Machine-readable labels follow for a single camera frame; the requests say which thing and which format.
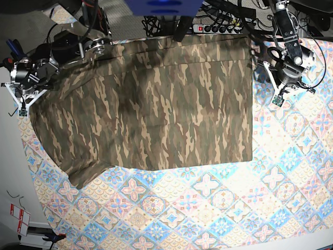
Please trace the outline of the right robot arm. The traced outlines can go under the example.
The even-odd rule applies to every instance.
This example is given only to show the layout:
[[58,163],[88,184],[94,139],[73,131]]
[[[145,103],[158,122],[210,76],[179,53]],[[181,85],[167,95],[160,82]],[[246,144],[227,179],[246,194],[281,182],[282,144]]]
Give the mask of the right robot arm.
[[62,31],[30,53],[24,53],[17,40],[7,40],[11,58],[2,62],[10,73],[9,82],[1,83],[15,102],[38,99],[53,87],[52,77],[61,70],[93,60],[112,44],[111,31],[98,1],[8,1],[5,14],[40,11]]

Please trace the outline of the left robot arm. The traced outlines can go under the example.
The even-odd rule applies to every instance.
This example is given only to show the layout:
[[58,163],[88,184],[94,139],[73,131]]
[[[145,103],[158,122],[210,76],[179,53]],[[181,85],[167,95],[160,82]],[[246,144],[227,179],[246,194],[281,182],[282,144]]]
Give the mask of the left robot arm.
[[314,65],[314,53],[301,45],[298,37],[297,18],[288,11],[288,1],[269,1],[273,12],[273,41],[275,47],[267,49],[276,61],[275,66],[264,61],[263,67],[273,85],[275,94],[296,95],[315,89],[302,82],[302,76]]

